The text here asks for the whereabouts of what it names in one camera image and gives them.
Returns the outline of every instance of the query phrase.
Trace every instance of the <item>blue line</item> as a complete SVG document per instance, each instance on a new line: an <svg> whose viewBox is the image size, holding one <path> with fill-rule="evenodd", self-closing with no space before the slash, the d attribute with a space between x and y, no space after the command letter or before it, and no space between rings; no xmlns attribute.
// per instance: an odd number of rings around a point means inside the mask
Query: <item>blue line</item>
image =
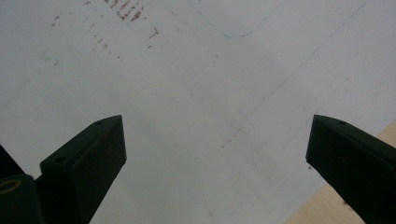
<svg viewBox="0 0 396 224"><path fill-rule="evenodd" d="M349 17L347 20L349 21L350 19L352 19L352 17L354 17L355 14L356 14L358 11L360 11L361 8L362 8L365 4L366 4L366 2L364 2L363 4L361 4L361 6L358 7L358 9L356 9L356 10L352 13L352 15L350 15L350 17Z"/></svg>
<svg viewBox="0 0 396 224"><path fill-rule="evenodd" d="M270 19L270 18L273 16L273 14L274 14L280 7L282 7L283 4L286 2L286 0L283 0L282 3L279 4L279 6L277 6L276 8L274 8L274 10L272 10L271 13L270 13L267 17L265 17L265 18L259 23L259 25L258 25L256 28L254 28L253 30L251 30L251 31L249 31L249 32L246 32L246 33L244 33L244 34L241 34L241 35L229 35L229 34L226 34L226 33L223 32L223 31L221 31L221 30L219 29L219 27L217 27L215 24L213 24L213 22L211 22L211 21L207 18L207 16L206 16L202 11L200 11L200 10L197 8L197 6L196 6L191 0L186 0L186 1L187 1L190 5L192 5L192 7L194 8L194 10L195 10L196 12L198 12L198 14L200 14L201 16L203 16L203 18L205 19L205 21L207 22L207 24L209 24L209 25L212 26L216 31L218 31L219 33L221 33L226 39L240 38L240 37L245 37L245 36L248 36L248 35L252 35L254 32L256 32L257 30L259 30L260 27L262 27L262 25L263 25L268 19Z"/></svg>

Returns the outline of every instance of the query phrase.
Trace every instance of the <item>small hole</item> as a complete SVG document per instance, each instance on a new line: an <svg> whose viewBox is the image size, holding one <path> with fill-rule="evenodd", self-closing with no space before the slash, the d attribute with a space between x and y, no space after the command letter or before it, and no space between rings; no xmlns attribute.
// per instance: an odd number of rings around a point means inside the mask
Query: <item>small hole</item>
<svg viewBox="0 0 396 224"><path fill-rule="evenodd" d="M55 162L61 163L61 162L64 162L65 160L66 160L66 157L59 157L59 158L57 158L57 159L55 160Z"/></svg>

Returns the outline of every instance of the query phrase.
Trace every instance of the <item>clip jaw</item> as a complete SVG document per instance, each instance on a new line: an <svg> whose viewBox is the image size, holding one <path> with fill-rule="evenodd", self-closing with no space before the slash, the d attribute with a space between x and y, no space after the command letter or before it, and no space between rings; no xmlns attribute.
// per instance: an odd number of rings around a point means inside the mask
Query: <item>clip jaw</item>
<svg viewBox="0 0 396 224"><path fill-rule="evenodd" d="M366 223L396 223L394 147L344 121L315 115L306 160Z"/></svg>
<svg viewBox="0 0 396 224"><path fill-rule="evenodd" d="M9 170L0 171L5 223L89 223L126 162L121 116L96 121L52 153L36 181L0 149L0 168ZM10 180L19 184L12 187Z"/></svg>

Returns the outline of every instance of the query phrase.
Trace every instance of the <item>wooden surface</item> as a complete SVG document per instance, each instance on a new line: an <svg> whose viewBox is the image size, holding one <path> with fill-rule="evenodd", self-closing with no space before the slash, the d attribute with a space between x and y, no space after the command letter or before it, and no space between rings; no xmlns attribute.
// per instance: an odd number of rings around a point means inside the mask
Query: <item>wooden surface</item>
<svg viewBox="0 0 396 224"><path fill-rule="evenodd" d="M396 147L396 120L394 120L378 138ZM304 204L286 224L361 224L363 220L348 206L330 186L326 185Z"/></svg>

